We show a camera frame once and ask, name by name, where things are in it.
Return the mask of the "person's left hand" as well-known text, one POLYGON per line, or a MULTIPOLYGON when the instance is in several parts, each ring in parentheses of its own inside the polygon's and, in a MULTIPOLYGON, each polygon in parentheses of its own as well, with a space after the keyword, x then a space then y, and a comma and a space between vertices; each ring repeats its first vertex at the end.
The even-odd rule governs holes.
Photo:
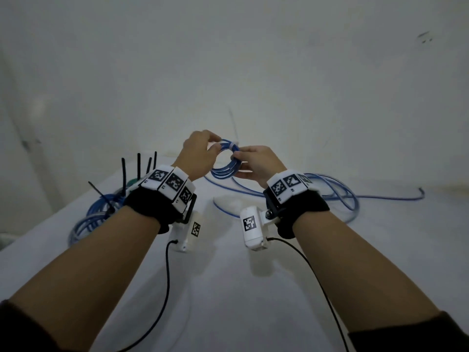
POLYGON ((178 167, 188 174, 192 182, 207 175, 214 167, 217 156, 205 154, 208 142, 221 142, 221 137, 209 130, 194 131, 185 140, 173 163, 173 167, 178 167))

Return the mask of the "person's right forearm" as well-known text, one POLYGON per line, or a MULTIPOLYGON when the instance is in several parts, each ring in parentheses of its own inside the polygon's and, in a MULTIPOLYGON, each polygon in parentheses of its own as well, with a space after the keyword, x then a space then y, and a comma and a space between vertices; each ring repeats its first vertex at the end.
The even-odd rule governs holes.
POLYGON ((405 326, 440 314, 387 257, 331 212, 307 212, 293 232, 351 333, 405 326))

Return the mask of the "white left wrist marker band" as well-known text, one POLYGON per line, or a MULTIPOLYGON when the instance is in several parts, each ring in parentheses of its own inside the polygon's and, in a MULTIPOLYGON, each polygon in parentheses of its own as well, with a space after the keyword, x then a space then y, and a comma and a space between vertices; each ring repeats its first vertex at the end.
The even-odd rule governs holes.
POLYGON ((188 174, 169 165, 158 166, 142 180, 140 186, 165 196, 181 214, 185 212, 195 193, 195 185, 188 174))

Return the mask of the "white right wrist marker band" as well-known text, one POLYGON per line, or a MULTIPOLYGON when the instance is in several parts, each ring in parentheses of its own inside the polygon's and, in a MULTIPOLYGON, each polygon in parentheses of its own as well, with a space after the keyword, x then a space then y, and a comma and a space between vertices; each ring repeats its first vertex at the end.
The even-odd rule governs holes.
POLYGON ((267 181, 267 186, 279 204, 306 190, 318 191, 305 173, 291 169, 274 174, 267 181))

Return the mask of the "black left sleeve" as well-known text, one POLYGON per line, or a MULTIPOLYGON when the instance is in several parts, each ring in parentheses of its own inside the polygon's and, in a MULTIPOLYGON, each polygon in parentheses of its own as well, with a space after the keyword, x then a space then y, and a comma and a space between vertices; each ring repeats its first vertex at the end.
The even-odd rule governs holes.
POLYGON ((0 352, 62 352, 36 321, 8 300, 0 302, 0 352))

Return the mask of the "person's left forearm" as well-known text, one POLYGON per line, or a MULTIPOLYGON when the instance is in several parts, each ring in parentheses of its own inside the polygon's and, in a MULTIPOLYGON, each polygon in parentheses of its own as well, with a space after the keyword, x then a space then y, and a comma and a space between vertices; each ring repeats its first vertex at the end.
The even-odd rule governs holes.
POLYGON ((61 349, 87 352, 160 230, 156 218, 121 208, 24 284, 9 302, 61 349))

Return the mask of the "black right sleeve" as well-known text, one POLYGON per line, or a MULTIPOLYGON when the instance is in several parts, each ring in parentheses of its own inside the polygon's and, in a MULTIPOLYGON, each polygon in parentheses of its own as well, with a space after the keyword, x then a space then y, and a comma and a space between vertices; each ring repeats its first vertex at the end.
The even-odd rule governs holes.
POLYGON ((447 312, 411 325, 349 333, 356 352, 469 352, 469 335, 447 312))

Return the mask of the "person's right hand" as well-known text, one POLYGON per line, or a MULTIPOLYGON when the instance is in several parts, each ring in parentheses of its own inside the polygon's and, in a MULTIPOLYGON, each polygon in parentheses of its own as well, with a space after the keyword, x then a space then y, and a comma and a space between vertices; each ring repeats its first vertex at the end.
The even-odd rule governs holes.
POLYGON ((240 147, 239 151, 254 152, 249 162, 241 162, 235 177, 243 180, 255 181, 266 189, 267 181, 276 173, 287 170, 282 161, 271 148, 261 145, 240 147))

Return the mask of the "white wrist marker band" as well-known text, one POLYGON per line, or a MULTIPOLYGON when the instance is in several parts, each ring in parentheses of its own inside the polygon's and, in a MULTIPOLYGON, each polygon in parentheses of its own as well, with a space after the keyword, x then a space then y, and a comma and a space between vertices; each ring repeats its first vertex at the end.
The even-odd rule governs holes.
POLYGON ((305 173, 291 169, 274 174, 267 181, 267 186, 279 204, 306 190, 318 191, 305 173))
POLYGON ((142 180, 140 186, 165 196, 181 214, 185 212, 195 193, 195 185, 188 174, 169 165, 158 166, 142 180))

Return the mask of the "black sleeve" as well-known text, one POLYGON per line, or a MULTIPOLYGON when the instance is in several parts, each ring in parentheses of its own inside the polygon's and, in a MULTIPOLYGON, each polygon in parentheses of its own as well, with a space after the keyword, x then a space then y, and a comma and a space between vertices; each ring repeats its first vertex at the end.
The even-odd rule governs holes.
POLYGON ((447 312, 411 325, 349 333, 356 352, 469 352, 469 335, 447 312))
POLYGON ((62 352, 36 321, 8 300, 0 302, 0 352, 62 352))

